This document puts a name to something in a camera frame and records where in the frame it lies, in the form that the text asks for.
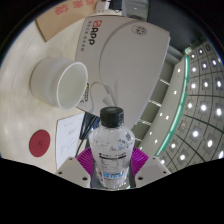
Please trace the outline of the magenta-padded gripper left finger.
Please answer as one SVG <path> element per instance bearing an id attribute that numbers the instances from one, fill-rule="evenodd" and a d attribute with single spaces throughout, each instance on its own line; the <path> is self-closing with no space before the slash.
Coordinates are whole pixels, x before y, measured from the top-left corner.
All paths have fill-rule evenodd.
<path id="1" fill-rule="evenodd" d="M 68 157 L 56 171 L 56 175 L 84 188 L 91 187 L 94 159 L 91 148 L 83 150 L 77 157 Z"/>

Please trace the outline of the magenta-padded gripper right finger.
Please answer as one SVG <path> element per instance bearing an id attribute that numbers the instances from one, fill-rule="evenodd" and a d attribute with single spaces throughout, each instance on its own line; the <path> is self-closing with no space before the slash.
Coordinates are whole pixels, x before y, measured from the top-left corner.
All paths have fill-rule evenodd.
<path id="1" fill-rule="evenodd" d="M 140 188 L 157 181 L 171 172 L 153 156 L 148 157 L 140 149 L 134 147 L 129 171 L 129 183 L 131 188 Z"/>

